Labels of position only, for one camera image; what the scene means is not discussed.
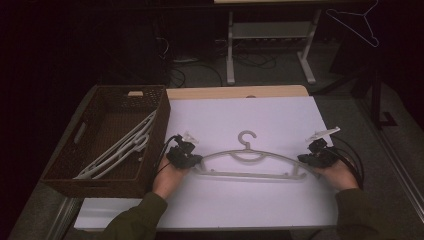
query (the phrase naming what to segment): hanger hook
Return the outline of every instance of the hanger hook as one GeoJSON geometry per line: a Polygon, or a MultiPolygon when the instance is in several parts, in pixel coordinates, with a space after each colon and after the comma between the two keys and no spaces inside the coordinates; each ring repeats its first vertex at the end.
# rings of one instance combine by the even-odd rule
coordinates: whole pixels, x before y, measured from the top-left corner
{"type": "Polygon", "coordinates": [[[239,133],[239,136],[238,136],[239,142],[241,144],[243,144],[244,146],[246,146],[246,149],[250,150],[250,142],[246,142],[246,141],[243,140],[243,136],[245,134],[249,134],[254,138],[256,138],[256,134],[252,131],[249,131],[249,130],[245,130],[245,131],[242,131],[242,132],[239,133]]]}

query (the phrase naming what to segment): table leg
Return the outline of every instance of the table leg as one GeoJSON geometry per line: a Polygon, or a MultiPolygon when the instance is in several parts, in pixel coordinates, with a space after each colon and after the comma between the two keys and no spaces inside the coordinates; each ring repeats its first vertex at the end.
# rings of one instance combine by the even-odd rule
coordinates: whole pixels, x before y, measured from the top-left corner
{"type": "Polygon", "coordinates": [[[228,16],[228,55],[227,55],[227,84],[234,85],[234,64],[233,64],[233,12],[228,16]]]}
{"type": "Polygon", "coordinates": [[[319,16],[321,15],[321,9],[317,9],[314,14],[314,18],[312,19],[311,26],[308,30],[308,36],[306,38],[306,46],[302,52],[298,52],[297,56],[300,61],[300,65],[302,66],[303,72],[305,73],[306,80],[309,84],[315,84],[316,80],[314,74],[312,73],[311,67],[309,66],[307,57],[309,53],[309,49],[311,48],[312,40],[314,39],[315,30],[318,26],[319,16]]]}

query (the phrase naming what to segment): brown basket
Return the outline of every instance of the brown basket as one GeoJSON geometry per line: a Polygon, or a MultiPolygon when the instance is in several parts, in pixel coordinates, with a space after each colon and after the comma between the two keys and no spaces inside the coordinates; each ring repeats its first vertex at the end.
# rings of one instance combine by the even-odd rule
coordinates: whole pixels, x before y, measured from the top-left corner
{"type": "Polygon", "coordinates": [[[41,181],[68,197],[143,197],[154,178],[170,110],[164,86],[98,87],[41,181]],[[143,151],[133,152],[101,179],[73,179],[154,110],[156,116],[143,151]]]}

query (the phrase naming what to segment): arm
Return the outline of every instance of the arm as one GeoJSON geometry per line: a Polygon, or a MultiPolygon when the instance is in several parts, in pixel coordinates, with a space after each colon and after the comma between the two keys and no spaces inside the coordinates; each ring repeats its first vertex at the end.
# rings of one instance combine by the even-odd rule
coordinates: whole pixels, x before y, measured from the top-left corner
{"type": "Polygon", "coordinates": [[[339,210],[337,233],[343,240],[397,239],[397,233],[372,206],[347,166],[336,162],[332,167],[315,169],[340,190],[336,195],[339,210]]]}
{"type": "Polygon", "coordinates": [[[114,218],[99,239],[154,239],[156,226],[167,208],[165,201],[179,186],[189,169],[176,169],[163,158],[156,176],[153,190],[147,193],[143,201],[114,218]]]}

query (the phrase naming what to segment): white table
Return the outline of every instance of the white table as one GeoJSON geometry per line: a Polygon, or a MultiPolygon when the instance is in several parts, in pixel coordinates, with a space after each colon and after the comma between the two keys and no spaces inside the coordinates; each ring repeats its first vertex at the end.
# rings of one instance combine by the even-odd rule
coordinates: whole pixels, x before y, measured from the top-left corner
{"type": "MultiPolygon", "coordinates": [[[[312,97],[171,100],[167,138],[189,131],[200,140],[194,153],[207,155],[243,149],[237,136],[243,130],[250,130],[257,138],[245,136],[243,139],[251,143],[252,149],[296,159],[297,155],[308,152],[309,143],[305,139],[325,129],[312,97]]],[[[292,169],[291,163],[276,159],[247,166],[224,157],[208,164],[211,168],[234,172],[249,169],[255,173],[282,173],[292,169]]],[[[307,174],[302,180],[201,176],[192,171],[168,200],[169,207],[158,229],[334,226],[337,219],[334,190],[309,171],[300,169],[300,172],[307,174]]],[[[117,214],[139,202],[140,199],[85,199],[74,227],[100,231],[117,214]]]]}

